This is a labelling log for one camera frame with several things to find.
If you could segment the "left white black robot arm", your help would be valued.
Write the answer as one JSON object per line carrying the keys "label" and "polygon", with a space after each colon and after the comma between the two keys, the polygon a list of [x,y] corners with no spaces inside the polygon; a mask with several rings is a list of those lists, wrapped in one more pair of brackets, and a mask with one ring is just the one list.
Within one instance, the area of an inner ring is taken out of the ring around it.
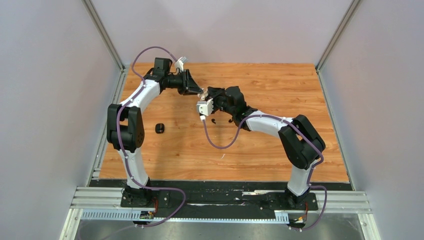
{"label": "left white black robot arm", "polygon": [[184,68],[186,57],[176,61],[157,57],[154,66],[142,77],[139,87],[119,104],[107,108],[106,139],[118,151],[127,176],[122,194],[124,204],[149,206],[153,189],[142,160],[141,147],[145,138],[143,111],[166,89],[176,89],[180,95],[197,95],[203,90]]}

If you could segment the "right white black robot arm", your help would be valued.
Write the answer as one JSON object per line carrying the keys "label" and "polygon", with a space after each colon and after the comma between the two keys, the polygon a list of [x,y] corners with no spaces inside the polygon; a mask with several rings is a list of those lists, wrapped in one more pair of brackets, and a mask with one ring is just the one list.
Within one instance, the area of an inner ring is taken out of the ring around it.
{"label": "right white black robot arm", "polygon": [[311,187],[311,178],[317,165],[324,161],[326,144],[305,115],[280,117],[266,114],[247,104],[238,86],[228,88],[208,87],[199,95],[196,110],[202,123],[217,111],[231,116],[237,126],[233,140],[226,146],[212,144],[216,149],[231,147],[241,130],[260,132],[281,141],[287,159],[292,165],[290,179],[285,189],[286,204],[298,209],[306,201]]}

